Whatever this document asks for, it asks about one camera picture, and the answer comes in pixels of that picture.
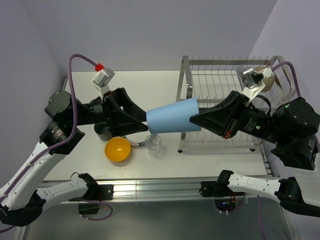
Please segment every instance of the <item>wire rack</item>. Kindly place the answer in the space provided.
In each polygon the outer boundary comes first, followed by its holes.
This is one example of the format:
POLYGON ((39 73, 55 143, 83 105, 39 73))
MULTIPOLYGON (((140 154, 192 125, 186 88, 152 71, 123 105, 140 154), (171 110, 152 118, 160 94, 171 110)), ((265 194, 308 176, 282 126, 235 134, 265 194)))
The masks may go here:
MULTIPOLYGON (((271 59, 262 59, 262 57, 195 59, 192 57, 190 60, 188 56, 183 56, 176 101, 196 97, 199 108, 214 107, 223 101, 231 91, 242 92, 244 85, 239 75, 240 70, 248 67, 269 67, 277 60, 278 62, 284 61, 281 56, 274 56, 271 59)), ((272 88, 267 92, 260 93, 269 99, 271 111, 286 103, 295 94, 293 80, 289 77, 287 69, 283 68, 282 70, 287 80, 286 87, 284 88, 284 84, 280 83, 276 77, 272 88)), ((254 99, 252 103, 261 110, 267 111, 269 109, 268 105, 260 98, 254 99)), ((178 151, 182 152, 184 147, 249 147, 255 150, 261 143, 261 140, 240 131, 234 137, 224 139, 203 128, 198 132, 182 132, 178 151)))

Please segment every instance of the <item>metal wire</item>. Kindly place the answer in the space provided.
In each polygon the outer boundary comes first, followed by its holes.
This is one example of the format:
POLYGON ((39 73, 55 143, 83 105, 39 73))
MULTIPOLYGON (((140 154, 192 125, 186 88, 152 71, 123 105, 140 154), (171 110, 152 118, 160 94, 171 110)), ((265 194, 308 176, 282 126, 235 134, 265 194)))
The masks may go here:
MULTIPOLYGON (((201 61, 201 63, 210 62, 207 57, 201 59, 197 57, 196 61, 201 61)), ((242 59, 236 60, 232 57, 230 59, 226 58, 226 61, 229 62, 241 62, 242 59)), ((190 63, 190 72, 193 85, 192 96, 197 98, 199 108, 212 108, 216 104, 223 101, 231 91, 242 92, 244 86, 242 85, 241 77, 239 75, 239 70, 244 67, 266 67, 267 65, 262 65, 261 62, 267 62, 269 58, 263 59, 255 57, 249 59, 246 57, 244 60, 252 60, 254 64, 230 64, 230 65, 215 65, 215 64, 192 64, 190 63)), ((277 95, 277 90, 272 87, 267 92, 261 92, 261 95, 268 98, 271 102, 271 107, 275 110, 281 103, 281 97, 277 95)), ((267 104, 257 98, 254 100, 253 104, 258 109, 267 109, 267 104)), ((257 144, 258 140, 255 137, 250 135, 238 132, 233 138, 224 139, 220 136, 215 135, 214 133, 203 129, 200 132, 187 132, 186 133, 186 147, 253 147, 257 144)))

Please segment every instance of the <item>clear glass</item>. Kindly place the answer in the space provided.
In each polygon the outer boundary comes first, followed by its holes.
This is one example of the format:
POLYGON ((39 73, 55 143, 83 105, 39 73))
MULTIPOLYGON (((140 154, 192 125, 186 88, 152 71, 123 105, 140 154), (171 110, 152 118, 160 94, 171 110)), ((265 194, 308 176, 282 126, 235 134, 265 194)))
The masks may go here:
POLYGON ((157 156, 161 152, 162 139, 157 134, 147 136, 144 144, 148 149, 148 153, 152 156, 157 156))

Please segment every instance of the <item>white wall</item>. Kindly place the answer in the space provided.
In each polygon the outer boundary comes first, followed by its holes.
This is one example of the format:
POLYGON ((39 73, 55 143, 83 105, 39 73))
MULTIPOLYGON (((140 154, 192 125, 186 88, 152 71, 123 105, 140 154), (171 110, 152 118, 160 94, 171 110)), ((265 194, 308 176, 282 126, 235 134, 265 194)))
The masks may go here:
MULTIPOLYGON (((49 123, 44 108, 62 72, 27 12, 0 1, 0 186, 31 154, 49 123)), ((0 234, 11 239, 14 230, 0 234)))
POLYGON ((113 70, 178 70, 182 55, 248 56, 277 0, 20 1, 63 69, 82 53, 113 70))
MULTIPOLYGON (((320 110, 320 1, 278 0, 251 56, 283 55, 295 66, 301 95, 320 110)), ((276 173, 286 178, 292 173, 271 154, 268 156, 276 173)), ((295 216, 302 239, 319 239, 320 219, 295 216)))

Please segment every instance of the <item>white table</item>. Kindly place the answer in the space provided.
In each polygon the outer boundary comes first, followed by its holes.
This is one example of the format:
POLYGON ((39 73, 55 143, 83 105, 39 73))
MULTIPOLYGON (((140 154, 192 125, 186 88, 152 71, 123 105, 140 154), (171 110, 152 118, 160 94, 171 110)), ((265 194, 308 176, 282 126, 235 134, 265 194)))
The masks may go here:
MULTIPOLYGON (((95 72, 74 72, 73 82, 76 97, 82 103, 96 98, 97 92, 91 84, 95 72)), ((124 87, 129 97, 143 110, 175 102, 179 71, 118 71, 111 80, 110 89, 124 87)), ((73 172, 89 173, 97 180, 138 180, 160 178, 216 177, 224 169, 250 175, 266 175, 265 165, 259 149, 228 150, 187 148, 178 153, 180 133, 160 134, 163 150, 158 157, 148 154, 145 148, 131 149, 123 162, 111 162, 104 153, 106 142, 94 132, 93 125, 79 126, 85 133, 70 155, 58 163, 45 181, 68 180, 73 172)), ((129 135, 132 141, 143 141, 149 132, 129 135)))

